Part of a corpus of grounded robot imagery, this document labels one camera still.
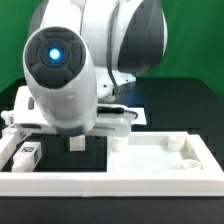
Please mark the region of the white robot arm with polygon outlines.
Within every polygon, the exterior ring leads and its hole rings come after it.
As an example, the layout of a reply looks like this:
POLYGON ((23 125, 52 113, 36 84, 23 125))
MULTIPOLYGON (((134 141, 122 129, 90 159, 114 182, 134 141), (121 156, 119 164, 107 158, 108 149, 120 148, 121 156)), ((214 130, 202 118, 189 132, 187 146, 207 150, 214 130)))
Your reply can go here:
POLYGON ((14 124, 33 133, 119 136, 137 115, 117 99, 124 79, 158 65, 161 0, 42 0, 23 50, 14 124))

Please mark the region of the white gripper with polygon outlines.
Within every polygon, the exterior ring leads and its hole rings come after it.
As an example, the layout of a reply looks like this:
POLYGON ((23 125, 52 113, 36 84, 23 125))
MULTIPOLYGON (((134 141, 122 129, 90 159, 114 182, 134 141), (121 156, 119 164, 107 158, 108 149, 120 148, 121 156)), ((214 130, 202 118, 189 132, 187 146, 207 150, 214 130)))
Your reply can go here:
POLYGON ((31 133, 61 136, 113 136, 126 137, 131 132, 132 110, 123 105, 99 104, 94 114, 69 118, 74 108, 60 106, 62 117, 44 114, 36 104, 27 86, 18 89, 14 105, 14 124, 31 133))

